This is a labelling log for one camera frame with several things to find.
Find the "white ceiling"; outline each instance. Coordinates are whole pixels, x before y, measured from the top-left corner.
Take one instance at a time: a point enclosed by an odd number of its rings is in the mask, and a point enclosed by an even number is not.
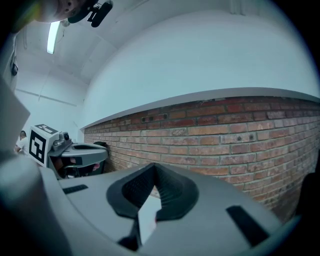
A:
[[[53,55],[47,53],[50,24],[32,22],[18,35],[18,54],[27,51],[35,58],[51,61],[66,73],[89,84],[113,53],[152,25],[177,15],[212,9],[236,14],[261,15],[260,2],[260,0],[114,0],[112,10],[98,28],[91,27],[86,21],[87,18],[68,27],[60,26]]]

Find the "white wall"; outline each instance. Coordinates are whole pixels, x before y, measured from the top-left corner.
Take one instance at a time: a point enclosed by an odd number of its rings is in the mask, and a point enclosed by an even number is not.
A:
[[[87,85],[32,54],[19,52],[17,58],[15,95],[30,112],[23,130],[29,133],[30,126],[46,124],[82,142],[79,121]]]
[[[319,100],[315,67],[299,42],[258,16],[202,11],[160,22],[101,68],[87,91],[80,126],[192,100]]]

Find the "ceiling light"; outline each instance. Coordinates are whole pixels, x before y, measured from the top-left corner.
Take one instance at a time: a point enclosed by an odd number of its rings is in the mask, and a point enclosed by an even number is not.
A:
[[[52,22],[50,25],[48,45],[46,47],[46,51],[48,54],[54,54],[59,25],[60,21]]]

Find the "black camera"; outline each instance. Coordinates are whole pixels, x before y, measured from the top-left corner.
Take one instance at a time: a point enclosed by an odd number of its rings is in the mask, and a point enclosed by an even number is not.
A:
[[[90,12],[91,15],[87,19],[88,22],[91,22],[91,26],[93,28],[97,28],[107,14],[111,11],[113,7],[112,1],[107,1],[104,4],[99,4],[98,0],[88,0],[81,7],[80,12],[78,12],[75,16],[68,18],[70,23],[77,23],[83,20]]]

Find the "brick wall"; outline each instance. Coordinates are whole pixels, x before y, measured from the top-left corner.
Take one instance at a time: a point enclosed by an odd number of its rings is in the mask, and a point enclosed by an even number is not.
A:
[[[105,141],[106,172],[159,162],[215,176],[286,221],[318,158],[320,105],[280,97],[194,101],[85,129]]]

